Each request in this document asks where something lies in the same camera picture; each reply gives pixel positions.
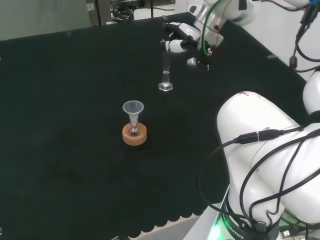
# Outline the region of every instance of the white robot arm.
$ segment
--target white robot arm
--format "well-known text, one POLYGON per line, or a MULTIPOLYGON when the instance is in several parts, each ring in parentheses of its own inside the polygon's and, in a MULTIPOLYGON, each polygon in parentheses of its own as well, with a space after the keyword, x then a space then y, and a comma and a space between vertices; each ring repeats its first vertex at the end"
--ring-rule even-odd
MULTIPOLYGON (((219 30, 224 22, 230 20, 237 25, 246 25, 254 20, 255 16, 251 0, 204 0, 204 2, 205 4, 200 7, 193 5, 189 8, 196 18, 194 27, 185 23, 166 24, 166 30, 172 34, 165 43, 164 49, 181 53, 190 46, 197 47, 198 56, 189 59, 187 63, 207 71, 208 56, 203 54, 203 48, 205 47, 210 55, 212 50, 219 46, 223 40, 219 30)), ((286 2, 295 7, 309 3, 308 0, 286 0, 286 2)), ((306 84, 303 101, 309 114, 317 111, 320 113, 320 71, 316 71, 306 84)), ((247 133, 267 129, 290 130, 299 125, 261 95, 244 91, 234 95, 222 106, 217 116, 217 126, 221 142, 226 143, 247 133)), ((260 164, 260 159, 277 147, 309 134, 313 136, 314 132, 320 135, 320 120, 319 123, 306 126, 303 131, 293 131, 268 141, 257 140, 244 145, 233 144, 224 149, 230 177, 228 201, 224 210, 238 215, 250 215, 249 217, 255 221, 240 221, 236 217, 222 214, 220 221, 224 239, 265 239, 264 236, 255 232, 268 234, 268 240, 283 239, 279 234, 279 220, 285 208, 306 223, 320 222, 320 176, 318 175, 282 196, 278 209, 276 208, 277 198, 252 207, 255 201, 279 192, 285 171, 287 173, 283 190, 295 186, 320 171, 320 161, 318 161, 320 137, 306 139, 301 145, 300 142, 296 142, 271 155, 266 162, 260 164), (244 188, 244 182, 252 170, 254 174, 248 179, 244 188)))
POLYGON ((210 12, 211 6, 216 0, 205 0, 202 6, 191 5, 189 12, 195 16, 194 27, 186 23, 171 22, 165 25, 165 30, 170 33, 166 43, 169 46, 166 51, 173 53, 185 52, 188 47, 197 47, 198 56, 191 58, 187 64, 191 67, 208 71, 208 56, 203 54, 203 46, 209 55, 212 54, 214 48, 218 47, 223 41, 223 36, 219 34, 220 29, 226 20, 230 20, 237 25, 246 25, 254 18, 254 6, 251 0, 225 0, 219 4, 214 11, 210 12))

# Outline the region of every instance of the glassware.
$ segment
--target glassware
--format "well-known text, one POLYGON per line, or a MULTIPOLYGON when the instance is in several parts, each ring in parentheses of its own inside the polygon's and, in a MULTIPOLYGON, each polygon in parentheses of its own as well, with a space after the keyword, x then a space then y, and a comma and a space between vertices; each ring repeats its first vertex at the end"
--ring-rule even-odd
POLYGON ((162 59, 162 82, 159 83, 159 89, 162 91, 169 91, 174 89, 174 84, 170 82, 170 52, 163 51, 162 59))
POLYGON ((130 117, 130 123, 126 127, 126 133, 131 137, 138 137, 143 132, 142 124, 138 122, 138 115, 144 109, 144 104, 140 101, 127 101, 123 104, 122 109, 130 117))

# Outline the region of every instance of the floor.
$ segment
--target floor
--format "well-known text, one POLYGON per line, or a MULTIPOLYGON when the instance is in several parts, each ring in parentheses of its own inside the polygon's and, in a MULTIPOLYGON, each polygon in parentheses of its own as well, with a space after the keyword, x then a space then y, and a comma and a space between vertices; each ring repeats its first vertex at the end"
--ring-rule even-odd
MULTIPOLYGON (((134 11, 134 20, 140 20, 140 19, 149 19, 151 18, 151 9, 150 2, 145 3, 145 8, 140 8, 134 11)), ((163 15, 172 15, 175 14, 175 4, 171 3, 169 0, 154 0, 153 4, 154 8, 160 8, 160 9, 153 9, 153 17, 161 17, 163 15)))

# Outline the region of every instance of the black tablecloth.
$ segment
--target black tablecloth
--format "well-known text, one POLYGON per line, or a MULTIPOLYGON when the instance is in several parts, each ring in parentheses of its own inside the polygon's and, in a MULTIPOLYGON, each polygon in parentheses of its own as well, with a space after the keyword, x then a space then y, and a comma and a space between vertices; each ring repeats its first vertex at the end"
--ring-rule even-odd
MULTIPOLYGON (((171 22, 192 24, 189 14, 171 22)), ((227 23, 209 73, 174 55, 174 89, 160 92, 167 36, 162 18, 0 42, 0 227, 4 240, 136 237, 179 216, 201 214, 201 161, 219 144, 216 115, 240 91, 270 99, 302 123, 304 80, 242 28, 227 23), (148 130, 129 147, 122 105, 144 103, 148 130)), ((223 158, 206 171, 222 199, 223 158)))

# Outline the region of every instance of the hexagonal base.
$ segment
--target hexagonal base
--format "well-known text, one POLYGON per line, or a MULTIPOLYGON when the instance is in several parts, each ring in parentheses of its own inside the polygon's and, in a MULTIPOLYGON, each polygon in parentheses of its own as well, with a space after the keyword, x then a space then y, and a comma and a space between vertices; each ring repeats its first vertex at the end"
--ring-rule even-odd
POLYGON ((165 91, 165 92, 174 89, 174 84, 171 82, 168 82, 168 83, 161 82, 161 83, 159 83, 158 86, 159 86, 160 90, 165 91))

